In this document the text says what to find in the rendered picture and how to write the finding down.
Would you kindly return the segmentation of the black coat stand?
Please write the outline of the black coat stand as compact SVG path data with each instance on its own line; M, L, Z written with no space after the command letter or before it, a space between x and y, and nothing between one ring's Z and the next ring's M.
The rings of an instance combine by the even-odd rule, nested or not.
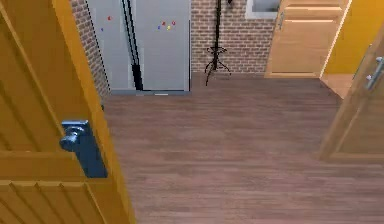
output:
M219 55L226 52L224 47L219 46L221 10L222 0L216 0L215 40L214 45L207 48L207 51L212 54L213 59L206 65L204 70L204 73L206 74L205 85L208 85L209 79L213 72L217 70L218 65L222 65L229 72L229 75L232 75L231 70L219 59Z

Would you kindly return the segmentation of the white framed window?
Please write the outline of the white framed window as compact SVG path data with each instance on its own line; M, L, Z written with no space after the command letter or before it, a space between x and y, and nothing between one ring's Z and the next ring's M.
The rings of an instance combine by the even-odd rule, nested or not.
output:
M275 19L281 0L247 0L246 19Z

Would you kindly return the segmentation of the yellow wooden room door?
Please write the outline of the yellow wooden room door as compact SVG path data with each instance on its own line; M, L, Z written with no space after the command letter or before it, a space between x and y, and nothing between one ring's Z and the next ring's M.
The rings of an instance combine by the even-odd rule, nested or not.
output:
M88 120L108 171L60 147ZM136 224L69 0L0 0L0 224Z

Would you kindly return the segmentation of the light wooden room door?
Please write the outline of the light wooden room door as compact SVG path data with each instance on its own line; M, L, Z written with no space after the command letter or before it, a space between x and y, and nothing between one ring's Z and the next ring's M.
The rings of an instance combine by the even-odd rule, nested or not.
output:
M380 56L384 57L384 22L322 141L320 160L384 164L384 68L374 86L366 89L366 77L374 73Z
M349 0L281 0L265 76L318 78L348 3Z

